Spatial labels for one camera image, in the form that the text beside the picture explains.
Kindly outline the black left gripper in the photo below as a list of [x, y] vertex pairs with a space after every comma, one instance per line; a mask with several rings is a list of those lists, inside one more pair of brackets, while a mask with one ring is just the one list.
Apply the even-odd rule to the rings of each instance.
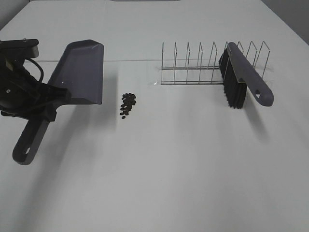
[[42, 82], [44, 71], [38, 63], [40, 78], [34, 78], [24, 66], [0, 65], [0, 111], [3, 116], [54, 122], [57, 108], [68, 104], [68, 89]]

